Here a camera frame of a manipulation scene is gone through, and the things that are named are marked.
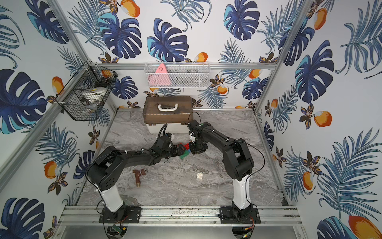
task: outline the black wire basket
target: black wire basket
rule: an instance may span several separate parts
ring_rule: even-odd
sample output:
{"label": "black wire basket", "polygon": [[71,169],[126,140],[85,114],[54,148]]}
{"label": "black wire basket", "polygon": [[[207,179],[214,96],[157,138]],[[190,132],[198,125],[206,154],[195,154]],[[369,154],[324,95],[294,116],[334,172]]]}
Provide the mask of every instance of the black wire basket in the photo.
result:
{"label": "black wire basket", "polygon": [[82,65],[70,81],[77,74],[81,74],[81,76],[74,88],[63,100],[56,100],[56,102],[73,120],[97,120],[114,87],[118,74],[105,67],[98,65],[89,66],[87,63]]}

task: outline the brown plastic box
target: brown plastic box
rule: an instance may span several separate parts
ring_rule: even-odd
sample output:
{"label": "brown plastic box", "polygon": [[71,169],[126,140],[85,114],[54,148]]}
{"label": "brown plastic box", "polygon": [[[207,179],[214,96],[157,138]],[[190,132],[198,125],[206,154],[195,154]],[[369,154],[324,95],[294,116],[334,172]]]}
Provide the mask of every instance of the brown plastic box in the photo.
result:
{"label": "brown plastic box", "polygon": [[147,97],[143,108],[143,121],[150,133],[158,133],[163,124],[166,132],[187,133],[188,122],[193,120],[190,96]]}

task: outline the box lid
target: box lid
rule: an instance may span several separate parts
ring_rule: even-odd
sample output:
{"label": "box lid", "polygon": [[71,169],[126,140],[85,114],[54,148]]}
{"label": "box lid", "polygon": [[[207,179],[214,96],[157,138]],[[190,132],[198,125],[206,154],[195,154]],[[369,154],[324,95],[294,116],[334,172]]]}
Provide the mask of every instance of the box lid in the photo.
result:
{"label": "box lid", "polygon": [[143,108],[145,124],[188,123],[193,120],[190,96],[147,97]]}

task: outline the marble floor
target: marble floor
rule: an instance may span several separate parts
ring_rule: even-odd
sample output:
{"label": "marble floor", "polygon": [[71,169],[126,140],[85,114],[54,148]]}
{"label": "marble floor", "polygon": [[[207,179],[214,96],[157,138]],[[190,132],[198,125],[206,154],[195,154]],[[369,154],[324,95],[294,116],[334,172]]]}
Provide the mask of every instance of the marble floor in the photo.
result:
{"label": "marble floor", "polygon": [[[264,152],[252,111],[199,111],[202,122],[231,138],[243,138],[246,142]],[[107,135],[103,147],[136,150],[148,148],[155,142],[156,135],[147,137],[149,131],[143,123],[141,111],[119,111]],[[173,143],[188,143],[187,133],[174,134]],[[127,205],[231,205],[233,199],[232,179],[227,175],[222,162],[222,153],[213,145],[202,154],[188,155],[184,159],[170,158],[166,163],[153,166],[125,168],[117,182],[118,191]],[[254,161],[253,170],[259,169],[263,158],[259,152],[249,147]],[[136,187],[133,169],[146,168],[148,174],[141,176],[141,186]],[[197,179],[197,173],[203,179]],[[258,206],[281,206],[277,187],[269,166],[251,176],[250,197]],[[77,205],[96,205],[100,201],[98,192],[86,183]]]}

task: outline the pink triangular object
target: pink triangular object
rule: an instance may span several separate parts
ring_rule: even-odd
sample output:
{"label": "pink triangular object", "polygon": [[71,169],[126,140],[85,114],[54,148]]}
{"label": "pink triangular object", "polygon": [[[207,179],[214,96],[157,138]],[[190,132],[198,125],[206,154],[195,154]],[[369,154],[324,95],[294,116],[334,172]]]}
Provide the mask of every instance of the pink triangular object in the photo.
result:
{"label": "pink triangular object", "polygon": [[167,69],[164,63],[161,63],[155,73],[164,73],[163,75],[151,75],[149,79],[150,86],[171,85],[170,77],[168,76]]}

